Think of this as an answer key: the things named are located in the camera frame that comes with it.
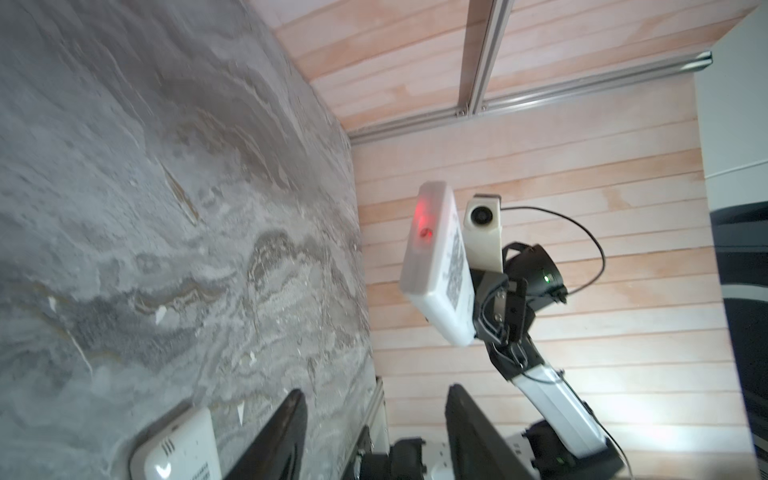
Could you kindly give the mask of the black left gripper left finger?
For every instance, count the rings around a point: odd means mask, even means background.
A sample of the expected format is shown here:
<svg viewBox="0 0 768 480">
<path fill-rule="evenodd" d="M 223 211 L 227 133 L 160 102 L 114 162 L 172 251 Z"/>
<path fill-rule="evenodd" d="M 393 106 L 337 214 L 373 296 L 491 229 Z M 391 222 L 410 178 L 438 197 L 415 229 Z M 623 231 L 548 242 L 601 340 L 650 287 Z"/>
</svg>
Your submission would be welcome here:
<svg viewBox="0 0 768 480">
<path fill-rule="evenodd" d="M 300 389 L 294 389 L 283 400 L 225 479 L 299 479 L 307 421 L 306 396 Z"/>
</svg>

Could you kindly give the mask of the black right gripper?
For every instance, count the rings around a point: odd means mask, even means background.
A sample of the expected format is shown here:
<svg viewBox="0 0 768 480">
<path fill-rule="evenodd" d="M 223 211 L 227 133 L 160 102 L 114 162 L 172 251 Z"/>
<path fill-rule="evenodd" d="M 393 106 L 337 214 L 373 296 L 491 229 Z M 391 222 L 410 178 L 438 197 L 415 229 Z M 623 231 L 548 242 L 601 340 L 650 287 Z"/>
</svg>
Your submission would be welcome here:
<svg viewBox="0 0 768 480">
<path fill-rule="evenodd" d="M 471 269 L 470 275 L 475 338 L 510 359 L 522 360 L 522 340 L 529 324 L 527 280 L 479 269 Z"/>
</svg>

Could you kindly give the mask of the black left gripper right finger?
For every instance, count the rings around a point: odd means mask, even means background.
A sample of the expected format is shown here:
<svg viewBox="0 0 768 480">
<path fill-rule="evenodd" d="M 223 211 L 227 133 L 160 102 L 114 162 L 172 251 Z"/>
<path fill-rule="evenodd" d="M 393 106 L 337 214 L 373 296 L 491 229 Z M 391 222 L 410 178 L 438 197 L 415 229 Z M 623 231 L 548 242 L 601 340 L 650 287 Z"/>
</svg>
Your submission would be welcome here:
<svg viewBox="0 0 768 480">
<path fill-rule="evenodd" d="M 445 418 L 456 479 L 534 478 L 460 384 L 448 390 Z"/>
</svg>

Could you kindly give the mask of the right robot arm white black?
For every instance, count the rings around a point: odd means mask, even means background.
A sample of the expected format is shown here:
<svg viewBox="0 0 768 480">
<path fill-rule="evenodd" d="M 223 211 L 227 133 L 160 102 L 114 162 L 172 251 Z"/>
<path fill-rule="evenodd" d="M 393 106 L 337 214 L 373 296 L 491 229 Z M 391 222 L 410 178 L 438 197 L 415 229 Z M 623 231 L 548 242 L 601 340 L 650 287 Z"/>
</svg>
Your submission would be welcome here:
<svg viewBox="0 0 768 480">
<path fill-rule="evenodd" d="M 612 479 L 620 449 L 529 334 L 537 311 L 567 300 L 568 289 L 540 245 L 502 248 L 501 271 L 474 269 L 473 326 L 495 369 L 541 414 L 520 435 L 522 462 L 539 479 Z"/>
</svg>

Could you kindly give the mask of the long white remote control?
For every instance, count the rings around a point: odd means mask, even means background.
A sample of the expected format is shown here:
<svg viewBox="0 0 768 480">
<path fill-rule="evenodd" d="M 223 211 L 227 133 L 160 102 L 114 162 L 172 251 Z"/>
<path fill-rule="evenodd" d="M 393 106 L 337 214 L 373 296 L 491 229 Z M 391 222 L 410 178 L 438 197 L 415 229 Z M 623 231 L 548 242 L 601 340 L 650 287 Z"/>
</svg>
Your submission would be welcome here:
<svg viewBox="0 0 768 480">
<path fill-rule="evenodd" d="M 473 342 L 475 291 L 454 193 L 445 182 L 419 188 L 399 288 L 449 344 Z"/>
</svg>

